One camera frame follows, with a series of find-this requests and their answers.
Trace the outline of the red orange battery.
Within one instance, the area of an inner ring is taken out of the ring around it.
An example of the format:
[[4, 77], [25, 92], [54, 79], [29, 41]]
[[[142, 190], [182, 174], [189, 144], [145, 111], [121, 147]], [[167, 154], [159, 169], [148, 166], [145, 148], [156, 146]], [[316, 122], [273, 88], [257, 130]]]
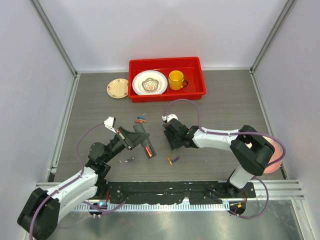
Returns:
[[148, 147], [148, 146], [146, 146], [146, 147], [145, 147], [145, 150], [146, 150], [146, 152], [147, 152], [148, 156], [151, 158], [151, 157], [153, 156], [152, 151], [149, 149], [149, 147]]

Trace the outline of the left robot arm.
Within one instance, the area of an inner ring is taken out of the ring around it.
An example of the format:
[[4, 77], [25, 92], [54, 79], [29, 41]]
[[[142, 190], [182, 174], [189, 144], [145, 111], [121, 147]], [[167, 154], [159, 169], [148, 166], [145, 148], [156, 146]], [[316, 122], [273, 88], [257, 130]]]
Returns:
[[105, 177], [111, 168], [108, 162], [125, 149], [144, 145], [150, 137], [142, 125], [135, 124], [133, 128], [113, 128], [115, 135], [108, 144], [96, 142], [90, 146], [88, 161], [78, 173], [50, 189], [38, 187], [32, 191], [17, 219], [31, 240], [46, 240], [74, 207], [106, 195]]

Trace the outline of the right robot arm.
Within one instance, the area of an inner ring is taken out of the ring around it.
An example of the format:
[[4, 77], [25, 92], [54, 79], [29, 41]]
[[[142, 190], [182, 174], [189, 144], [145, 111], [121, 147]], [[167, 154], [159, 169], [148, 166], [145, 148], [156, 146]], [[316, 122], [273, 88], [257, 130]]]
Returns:
[[263, 175], [275, 147], [249, 125], [241, 129], [225, 131], [192, 126], [188, 128], [178, 118], [163, 116], [164, 134], [172, 150], [185, 148], [213, 148], [232, 152], [239, 166], [226, 182], [226, 193], [233, 198], [243, 193], [247, 182]]

